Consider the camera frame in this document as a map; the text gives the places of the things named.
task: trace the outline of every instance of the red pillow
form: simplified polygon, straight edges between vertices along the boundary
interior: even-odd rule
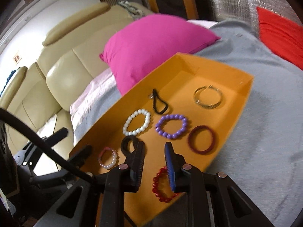
[[[281,58],[303,70],[303,26],[257,7],[260,40]]]

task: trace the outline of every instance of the pink beaded bracelet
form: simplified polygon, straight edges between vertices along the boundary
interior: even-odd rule
[[[103,154],[104,154],[107,150],[108,150],[108,151],[112,151],[112,156],[113,156],[113,160],[112,160],[112,162],[111,162],[109,165],[103,164],[103,162],[102,162],[102,160],[101,160]],[[99,154],[99,156],[98,156],[98,161],[99,161],[100,166],[103,167],[103,168],[105,168],[105,169],[107,169],[107,170],[111,169],[112,167],[115,166],[115,164],[116,164],[116,162],[117,162],[117,156],[118,156],[118,153],[117,153],[117,151],[116,151],[115,149],[109,148],[109,147],[105,147],[105,148],[101,151],[101,153]]]

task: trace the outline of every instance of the orange box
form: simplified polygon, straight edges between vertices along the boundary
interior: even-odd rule
[[[178,53],[142,79],[111,107],[81,139],[71,154],[83,145],[90,144],[93,146],[93,154],[81,169],[93,174],[107,172],[108,170],[101,168],[97,161],[103,147],[116,149],[119,164],[123,163],[125,156],[120,150],[120,144],[124,137],[122,127],[125,121],[140,108],[151,112],[149,127],[137,135],[146,145],[141,186],[137,193],[125,193],[125,211],[138,226],[141,226],[174,201],[168,204],[159,202],[152,192],[152,179],[165,165],[164,144],[168,141],[154,129],[161,115],[153,111],[153,100],[149,97],[152,90],[156,89],[159,96],[169,104],[169,113],[183,114],[190,121],[188,132],[171,142],[175,152],[182,154],[187,163],[204,171],[234,129],[249,97],[252,82],[253,76],[239,69],[206,58]],[[197,88],[209,85],[219,88],[223,93],[222,103],[214,109],[205,109],[197,105],[193,99]],[[163,104],[159,105],[158,110],[162,108]],[[129,130],[140,127],[143,121],[144,116],[138,115],[131,122]],[[189,130],[199,125],[210,126],[217,137],[214,149],[206,155],[192,152],[187,144]],[[173,133],[180,127],[181,121],[172,120],[165,125],[164,130]],[[194,143],[197,149],[206,149],[210,144],[209,133],[201,132],[195,137]],[[110,162],[110,157],[107,159],[106,161],[105,158],[105,163]],[[169,194],[165,181],[162,187],[164,192]]]

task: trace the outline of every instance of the dark red bangle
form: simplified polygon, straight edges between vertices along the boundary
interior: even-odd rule
[[[174,199],[179,193],[174,193],[172,195],[172,197],[167,197],[165,196],[159,189],[158,189],[158,185],[159,185],[159,178],[164,175],[167,174],[167,168],[166,166],[162,167],[159,172],[157,173],[157,175],[153,178],[154,183],[152,184],[152,191],[153,193],[155,193],[156,197],[159,198],[159,201],[161,202],[165,202],[165,203],[169,203],[172,199]]]
[[[210,146],[206,149],[206,150],[203,150],[203,151],[199,151],[197,150],[194,145],[191,143],[191,137],[193,136],[193,134],[197,131],[197,130],[208,130],[211,134],[212,134],[212,143],[210,144]],[[190,134],[188,135],[188,138],[187,138],[187,143],[190,147],[190,149],[197,153],[197,154],[207,154],[208,152],[212,151],[212,149],[214,148],[215,146],[215,143],[216,143],[216,134],[215,132],[213,131],[212,128],[206,126],[206,125],[200,125],[200,126],[197,126],[195,127],[194,129],[192,129],[192,131],[190,132]]]

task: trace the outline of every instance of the beige leather sofa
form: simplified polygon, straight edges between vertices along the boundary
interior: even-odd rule
[[[146,15],[152,13],[137,3],[132,5]],[[19,68],[11,78],[0,98],[0,107],[36,132],[51,117],[55,119],[52,132],[68,128],[69,136],[54,147],[67,159],[73,148],[70,105],[92,79],[108,68],[99,54],[109,38],[132,21],[127,10],[107,3],[98,3],[65,19],[48,32],[37,62],[28,69]],[[15,154],[27,139],[11,127],[7,127],[7,133],[10,150]]]

